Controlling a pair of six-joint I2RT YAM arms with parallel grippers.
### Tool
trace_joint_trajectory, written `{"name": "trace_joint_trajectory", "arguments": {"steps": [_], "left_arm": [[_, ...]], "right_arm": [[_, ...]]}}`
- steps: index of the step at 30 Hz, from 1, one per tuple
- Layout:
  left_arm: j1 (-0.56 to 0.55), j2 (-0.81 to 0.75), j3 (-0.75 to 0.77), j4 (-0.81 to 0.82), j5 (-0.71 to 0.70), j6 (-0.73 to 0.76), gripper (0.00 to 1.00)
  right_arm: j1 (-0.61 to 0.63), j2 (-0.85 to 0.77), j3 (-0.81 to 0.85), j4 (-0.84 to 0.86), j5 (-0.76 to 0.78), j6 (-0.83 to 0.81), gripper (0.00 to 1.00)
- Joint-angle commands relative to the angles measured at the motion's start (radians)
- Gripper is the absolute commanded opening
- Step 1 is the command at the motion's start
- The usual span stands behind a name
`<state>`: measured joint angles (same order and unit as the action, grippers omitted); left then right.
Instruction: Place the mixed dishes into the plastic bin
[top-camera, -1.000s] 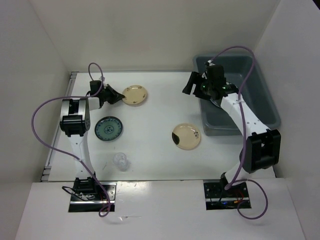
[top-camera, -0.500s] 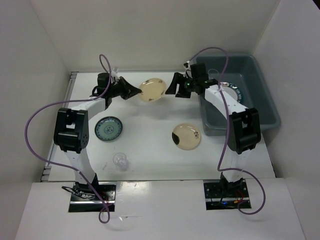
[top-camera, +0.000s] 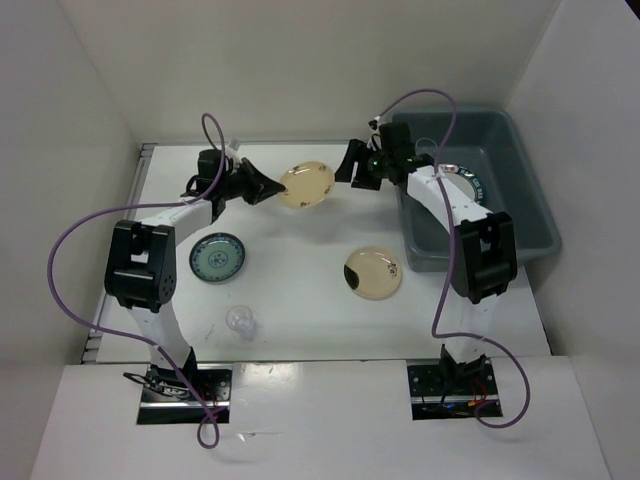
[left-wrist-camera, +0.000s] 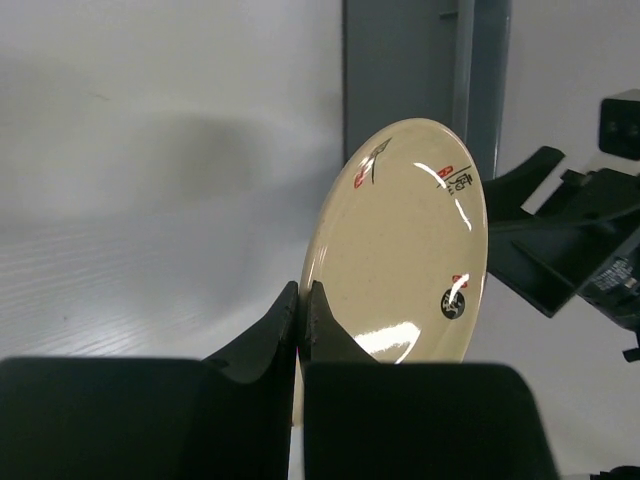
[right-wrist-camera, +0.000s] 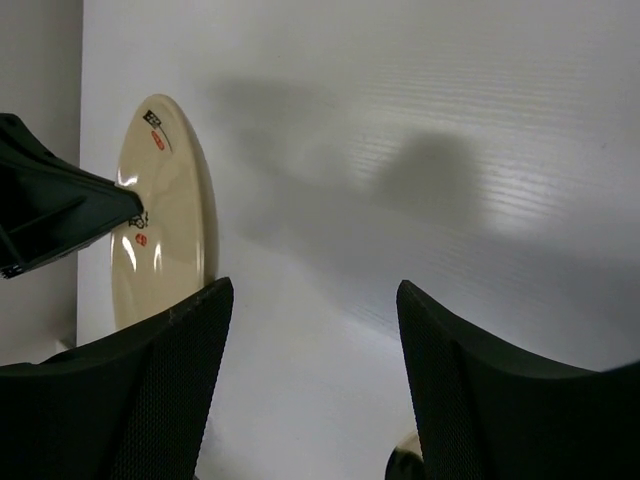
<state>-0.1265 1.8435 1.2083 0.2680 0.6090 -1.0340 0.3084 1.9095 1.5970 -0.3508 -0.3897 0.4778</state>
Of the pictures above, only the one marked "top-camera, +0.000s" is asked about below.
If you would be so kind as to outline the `beige dish with flowers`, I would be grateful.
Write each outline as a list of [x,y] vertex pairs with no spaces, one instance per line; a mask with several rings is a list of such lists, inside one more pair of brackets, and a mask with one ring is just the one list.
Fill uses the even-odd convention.
[[334,171],[320,161],[307,161],[291,167],[280,178],[285,187],[279,200],[292,209],[308,209],[323,202],[335,185]]

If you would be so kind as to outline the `blue floral green dish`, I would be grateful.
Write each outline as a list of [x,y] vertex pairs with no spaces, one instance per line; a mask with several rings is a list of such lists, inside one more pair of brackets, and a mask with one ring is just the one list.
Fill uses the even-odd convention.
[[239,238],[225,232],[207,235],[196,242],[189,254],[189,267],[201,281],[226,282],[236,276],[246,260]]

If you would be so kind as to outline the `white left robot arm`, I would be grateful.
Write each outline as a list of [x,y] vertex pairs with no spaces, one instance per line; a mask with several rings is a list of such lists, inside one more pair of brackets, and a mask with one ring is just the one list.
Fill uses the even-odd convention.
[[200,385],[194,349],[184,338],[172,305],[177,247],[218,220],[228,201],[240,198],[256,205],[284,190],[236,151],[206,149],[199,153],[197,173],[177,203],[141,221],[116,223],[105,289],[150,342],[152,385],[164,386],[180,400],[194,396]]

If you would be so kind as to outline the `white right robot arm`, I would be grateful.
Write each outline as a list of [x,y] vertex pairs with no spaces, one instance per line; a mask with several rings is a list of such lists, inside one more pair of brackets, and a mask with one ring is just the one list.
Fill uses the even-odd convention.
[[480,344],[517,275],[513,221],[471,199],[447,177],[438,155],[418,153],[406,123],[374,118],[369,128],[368,141],[349,141],[335,179],[366,190],[389,181],[445,229],[449,259],[432,335],[442,343],[439,382],[460,393],[485,372]]

